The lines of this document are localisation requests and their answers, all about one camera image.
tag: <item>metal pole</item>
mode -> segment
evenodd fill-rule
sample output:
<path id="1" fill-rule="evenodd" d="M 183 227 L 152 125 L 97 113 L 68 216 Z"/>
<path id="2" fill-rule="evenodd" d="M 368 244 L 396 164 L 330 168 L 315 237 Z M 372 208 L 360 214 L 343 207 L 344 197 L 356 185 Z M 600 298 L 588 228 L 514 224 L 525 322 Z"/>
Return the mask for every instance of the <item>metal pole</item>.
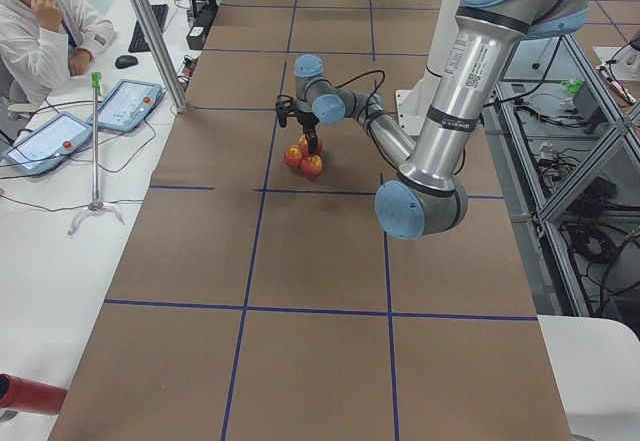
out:
<path id="1" fill-rule="evenodd" d="M 91 74 L 93 87 L 93 205 L 100 203 L 100 184 L 98 182 L 98 105 L 100 96 L 100 73 Z"/>
<path id="2" fill-rule="evenodd" d="M 178 82 L 178 77 L 176 76 L 169 52 L 167 51 L 167 46 L 164 43 L 164 39 L 162 39 L 162 33 L 160 32 L 156 18 L 151 11 L 149 0 L 130 1 L 142 27 L 145 39 L 151 48 L 151 54 L 160 71 L 160 76 L 164 81 L 167 91 L 169 91 L 171 95 L 177 112 L 182 113 L 187 107 L 187 100 L 182 86 L 180 86 Z"/>

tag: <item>red apple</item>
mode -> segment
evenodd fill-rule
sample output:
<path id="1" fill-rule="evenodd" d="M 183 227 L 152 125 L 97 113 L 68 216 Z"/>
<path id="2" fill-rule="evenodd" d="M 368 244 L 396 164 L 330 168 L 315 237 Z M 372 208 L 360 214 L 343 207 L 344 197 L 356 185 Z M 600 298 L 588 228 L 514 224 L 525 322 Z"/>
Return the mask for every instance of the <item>red apple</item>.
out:
<path id="1" fill-rule="evenodd" d="M 307 178 L 315 178 L 322 172 L 322 158 L 317 154 L 302 158 L 300 169 Z"/>
<path id="2" fill-rule="evenodd" d="M 284 150 L 284 163 L 290 168 L 299 168 L 302 162 L 302 152 L 298 145 L 292 144 Z"/>
<path id="3" fill-rule="evenodd" d="M 309 153 L 309 143 L 307 141 L 306 134 L 303 134 L 302 136 L 300 136 L 300 139 L 298 140 L 298 147 L 300 148 L 300 152 L 302 153 L 303 158 L 308 158 L 309 156 L 312 156 L 312 154 Z M 318 149 L 313 154 L 320 154 L 321 152 L 322 152 L 322 140 L 318 138 Z"/>

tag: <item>white table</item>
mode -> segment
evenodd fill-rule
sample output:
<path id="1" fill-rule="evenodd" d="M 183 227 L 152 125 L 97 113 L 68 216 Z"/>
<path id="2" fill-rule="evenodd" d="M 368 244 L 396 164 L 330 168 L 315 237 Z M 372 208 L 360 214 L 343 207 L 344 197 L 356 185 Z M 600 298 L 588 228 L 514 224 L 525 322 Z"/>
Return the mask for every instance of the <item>white table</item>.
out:
<path id="1" fill-rule="evenodd" d="M 185 54 L 192 57 L 199 54 L 189 51 L 186 43 L 185 10 L 177 8 L 174 0 L 150 2 L 169 5 L 164 38 L 177 71 Z M 180 4 L 186 6 L 187 0 L 181 0 Z M 151 53 L 135 54 L 140 61 L 137 66 L 125 70 L 114 67 L 119 55 L 128 54 L 135 23 L 129 0 L 118 0 L 107 17 L 118 34 L 90 67 L 102 74 L 103 94 L 122 78 L 163 84 Z M 63 89 L 51 94 L 49 102 L 81 99 L 92 99 L 90 73 L 72 78 Z M 86 119 L 92 107 L 68 111 Z M 29 128 L 41 126 L 55 114 L 54 111 L 38 114 Z M 120 173 L 101 170 L 102 200 L 144 198 L 174 116 L 167 95 L 148 118 L 157 133 L 155 139 Z M 143 123 L 132 133 L 102 144 L 101 164 L 119 168 L 152 134 L 151 128 Z M 101 132 L 100 140 L 112 136 Z M 49 208 L 87 205 L 92 198 L 91 150 L 79 157 L 87 162 L 66 161 L 40 178 L 0 180 L 0 187 L 6 196 Z M 19 174 L 14 168 L 0 167 L 0 177 Z M 0 198 L 0 372 L 58 386 L 70 385 L 140 203 L 120 204 L 119 209 L 124 225 L 112 213 L 104 213 L 86 218 L 70 237 L 67 230 L 75 210 L 49 213 Z M 54 416 L 20 413 L 12 421 L 0 424 L 0 441 L 46 440 L 55 420 Z"/>

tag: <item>tripod base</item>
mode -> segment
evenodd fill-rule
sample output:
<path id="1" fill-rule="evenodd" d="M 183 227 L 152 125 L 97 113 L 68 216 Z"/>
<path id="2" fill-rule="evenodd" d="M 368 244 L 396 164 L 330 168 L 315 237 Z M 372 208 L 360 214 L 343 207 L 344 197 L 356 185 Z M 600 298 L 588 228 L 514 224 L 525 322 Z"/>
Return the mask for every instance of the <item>tripod base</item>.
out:
<path id="1" fill-rule="evenodd" d="M 113 213 L 116 218 L 118 218 L 118 221 L 124 224 L 124 218 L 122 217 L 122 214 L 120 214 L 120 210 L 115 204 L 106 203 L 98 199 L 91 202 L 89 205 L 85 206 L 75 214 L 73 220 L 71 221 L 71 229 L 67 231 L 67 235 L 73 236 L 74 233 L 78 231 L 80 223 L 82 223 L 82 221 L 84 221 L 89 216 L 102 216 L 106 212 Z"/>

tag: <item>metal rod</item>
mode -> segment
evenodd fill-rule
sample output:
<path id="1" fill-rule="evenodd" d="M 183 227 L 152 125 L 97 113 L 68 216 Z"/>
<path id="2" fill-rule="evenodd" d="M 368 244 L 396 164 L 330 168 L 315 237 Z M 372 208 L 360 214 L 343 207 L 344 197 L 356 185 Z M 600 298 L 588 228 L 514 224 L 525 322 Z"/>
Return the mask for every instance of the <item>metal rod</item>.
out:
<path id="1" fill-rule="evenodd" d="M 622 145 L 623 137 L 618 127 L 611 127 L 600 139 L 596 147 L 571 172 L 561 188 L 549 198 L 547 204 L 540 211 L 540 220 L 544 222 L 558 219 L 596 178 L 598 173 L 602 172 L 604 166 L 622 148 Z"/>
<path id="2" fill-rule="evenodd" d="M 100 185 L 98 181 L 98 96 L 100 95 L 100 88 L 93 87 L 93 205 L 97 206 L 100 203 Z"/>
<path id="3" fill-rule="evenodd" d="M 162 33 L 160 32 L 156 18 L 151 11 L 149 0 L 130 1 L 142 27 L 145 39 L 151 48 L 151 54 L 156 62 L 158 71 L 160 71 L 160 76 L 173 100 L 173 104 L 177 112 L 184 112 L 187 107 L 187 100 L 182 86 L 180 86 L 178 82 L 178 77 L 175 73 L 171 57 L 167 51 L 167 46 L 162 38 Z"/>

